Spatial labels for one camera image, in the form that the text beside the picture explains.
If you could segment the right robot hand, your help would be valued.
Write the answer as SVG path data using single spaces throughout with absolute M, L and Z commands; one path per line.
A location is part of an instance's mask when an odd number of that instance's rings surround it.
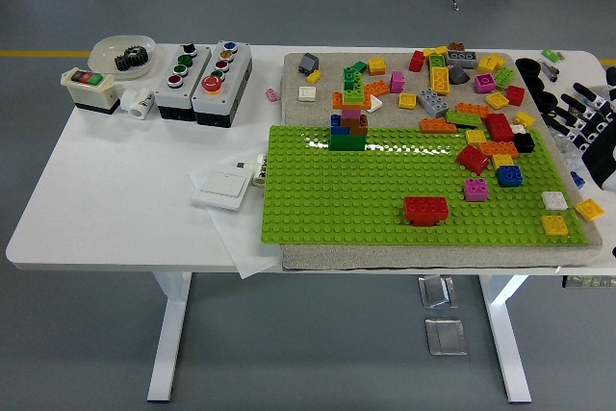
M 549 129 L 570 164 L 584 164 L 602 190 L 615 192 L 615 101 L 581 83 L 573 91 L 560 95 L 565 107 L 549 114 Z

